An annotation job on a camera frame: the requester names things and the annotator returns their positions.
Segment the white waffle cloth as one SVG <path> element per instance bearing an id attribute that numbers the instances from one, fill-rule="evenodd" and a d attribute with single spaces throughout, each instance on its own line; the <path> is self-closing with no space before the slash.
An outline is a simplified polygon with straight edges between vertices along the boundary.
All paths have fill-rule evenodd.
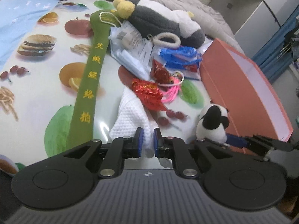
<path id="1" fill-rule="evenodd" d="M 144 130 L 142 150 L 146 157 L 154 156 L 154 129 L 158 124 L 145 109 L 137 95 L 125 87 L 119 104 L 118 116 L 110 130 L 109 137 L 114 140 L 122 136 L 134 136 L 137 128 Z"/>

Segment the small panda plush toy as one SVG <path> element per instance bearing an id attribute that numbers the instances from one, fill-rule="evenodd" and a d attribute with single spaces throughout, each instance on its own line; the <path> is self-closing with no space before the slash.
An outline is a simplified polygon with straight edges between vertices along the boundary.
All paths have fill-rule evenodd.
<path id="1" fill-rule="evenodd" d="M 208 104 L 199 115 L 196 127 L 197 140 L 209 139 L 219 144 L 227 141 L 226 128 L 229 126 L 228 109 L 217 104 Z"/>

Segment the red foil candy wrapper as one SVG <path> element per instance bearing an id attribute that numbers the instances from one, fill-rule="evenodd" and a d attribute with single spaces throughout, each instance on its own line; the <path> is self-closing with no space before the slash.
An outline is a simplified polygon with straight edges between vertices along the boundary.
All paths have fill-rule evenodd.
<path id="1" fill-rule="evenodd" d="M 163 95 L 156 83 L 135 78 L 132 80 L 131 90 L 134 91 L 142 104 L 149 110 L 168 110 L 162 103 Z"/>

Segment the pink tassel charm toy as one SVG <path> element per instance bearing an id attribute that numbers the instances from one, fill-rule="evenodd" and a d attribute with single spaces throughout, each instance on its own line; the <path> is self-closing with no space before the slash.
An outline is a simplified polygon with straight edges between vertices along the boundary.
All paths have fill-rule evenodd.
<path id="1" fill-rule="evenodd" d="M 181 91 L 181 85 L 184 81 L 184 74 L 181 71 L 174 71 L 171 76 L 171 83 L 168 84 L 158 84 L 161 88 L 166 88 L 166 91 L 163 91 L 163 103 L 171 103 L 173 102 L 178 93 Z"/>

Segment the red printed sachet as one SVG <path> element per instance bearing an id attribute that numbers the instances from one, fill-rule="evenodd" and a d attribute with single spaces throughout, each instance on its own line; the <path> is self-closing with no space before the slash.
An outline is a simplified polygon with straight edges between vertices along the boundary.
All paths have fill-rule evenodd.
<path id="1" fill-rule="evenodd" d="M 152 59 L 150 77 L 155 81 L 155 83 L 161 86 L 172 84 L 169 71 L 156 59 Z"/>

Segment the orange cardboard box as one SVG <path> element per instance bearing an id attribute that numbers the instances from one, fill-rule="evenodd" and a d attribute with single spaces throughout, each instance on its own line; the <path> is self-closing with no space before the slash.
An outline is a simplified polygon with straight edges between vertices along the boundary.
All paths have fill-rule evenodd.
<path id="1" fill-rule="evenodd" d="M 213 103 L 229 111 L 227 133 L 288 141 L 290 119 L 272 85 L 253 60 L 215 39 L 203 54 L 201 80 Z"/>

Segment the blue curtain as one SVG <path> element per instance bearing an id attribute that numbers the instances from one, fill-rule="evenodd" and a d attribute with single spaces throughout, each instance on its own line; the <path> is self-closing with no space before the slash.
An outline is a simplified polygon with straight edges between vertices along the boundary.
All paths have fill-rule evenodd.
<path id="1" fill-rule="evenodd" d="M 252 58 L 269 82 L 273 83 L 293 62 L 292 38 L 298 30 L 298 9 Z"/>

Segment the blue plastic snack bag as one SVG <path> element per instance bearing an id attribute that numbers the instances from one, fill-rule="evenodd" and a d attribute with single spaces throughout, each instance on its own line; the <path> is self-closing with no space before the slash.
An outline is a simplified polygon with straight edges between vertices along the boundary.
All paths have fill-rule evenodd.
<path id="1" fill-rule="evenodd" d="M 159 48 L 158 58 L 170 71 L 181 71 L 185 78 L 201 80 L 200 65 L 202 54 L 196 48 L 180 46 L 177 49 Z"/>

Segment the clear plastic bag with mask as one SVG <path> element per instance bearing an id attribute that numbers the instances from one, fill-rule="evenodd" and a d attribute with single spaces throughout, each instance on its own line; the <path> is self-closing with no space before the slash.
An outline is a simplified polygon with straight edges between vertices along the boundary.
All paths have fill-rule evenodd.
<path id="1" fill-rule="evenodd" d="M 150 81 L 152 42 L 128 21 L 111 27 L 108 39 L 111 56 L 137 78 Z"/>

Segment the fruit print plastic tablecloth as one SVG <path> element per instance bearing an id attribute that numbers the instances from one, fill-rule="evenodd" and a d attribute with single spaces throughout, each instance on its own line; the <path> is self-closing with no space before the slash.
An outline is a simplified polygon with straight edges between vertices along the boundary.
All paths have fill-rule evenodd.
<path id="1" fill-rule="evenodd" d="M 13 66 L 24 67 L 23 75 L 9 73 L 8 80 L 1 79 L 1 170 L 14 176 L 24 166 L 44 160 L 65 150 L 58 137 L 64 134 L 73 113 L 77 92 L 66 86 L 74 74 L 82 75 L 87 62 L 86 54 L 72 52 L 76 45 L 91 45 L 92 35 L 76 35 L 68 33 L 65 23 L 76 20 L 87 20 L 100 9 L 114 9 L 112 2 L 105 0 L 69 0 L 58 4 L 53 10 L 58 14 L 55 23 L 40 23 L 20 40 L 35 34 L 51 35 L 56 38 L 53 50 L 44 56 L 24 56 L 15 50 L 4 65 L 3 71 Z M 67 82 L 62 83 L 60 71 L 66 76 Z M 127 86 L 119 78 L 120 64 L 110 55 L 110 48 L 105 55 L 97 92 L 94 137 L 100 138 L 103 144 L 108 143 L 110 132 L 118 117 L 120 103 L 133 106 L 137 97 L 128 91 Z M 181 111 L 187 115 L 185 121 L 170 119 L 174 126 L 164 127 L 164 136 L 176 136 L 186 143 L 195 139 L 195 128 L 199 112 L 209 101 L 209 95 L 199 80 L 187 80 L 187 93 L 195 93 L 196 103 L 183 100 L 181 95 L 169 104 L 171 110 Z M 170 169 L 170 160 L 158 160 L 155 156 L 148 158 L 142 152 L 140 158 L 125 160 L 125 168 L 131 169 Z"/>

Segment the hanging clothes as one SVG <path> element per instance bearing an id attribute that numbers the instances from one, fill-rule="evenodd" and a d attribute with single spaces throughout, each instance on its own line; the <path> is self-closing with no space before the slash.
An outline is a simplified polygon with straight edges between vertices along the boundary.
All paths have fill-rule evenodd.
<path id="1" fill-rule="evenodd" d="M 284 36 L 284 46 L 280 50 L 277 59 L 280 59 L 287 53 L 291 53 L 293 61 L 298 60 L 298 25 Z"/>

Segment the grey white penguin plush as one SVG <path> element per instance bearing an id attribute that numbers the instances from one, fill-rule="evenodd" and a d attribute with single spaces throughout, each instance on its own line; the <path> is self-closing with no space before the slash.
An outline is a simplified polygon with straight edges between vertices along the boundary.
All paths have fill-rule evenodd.
<path id="1" fill-rule="evenodd" d="M 193 20 L 194 14 L 183 10 L 170 10 L 151 0 L 113 0 L 118 15 L 129 21 L 146 38 L 160 33 L 173 33 L 180 38 L 182 46 L 199 48 L 205 42 L 205 33 Z"/>

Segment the white wardrobe cabinet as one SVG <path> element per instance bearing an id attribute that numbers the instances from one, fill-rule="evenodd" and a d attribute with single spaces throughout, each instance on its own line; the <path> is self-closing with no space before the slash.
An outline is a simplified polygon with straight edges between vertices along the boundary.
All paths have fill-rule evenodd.
<path id="1" fill-rule="evenodd" d="M 245 55 L 253 57 L 283 26 L 298 0 L 211 0 Z"/>

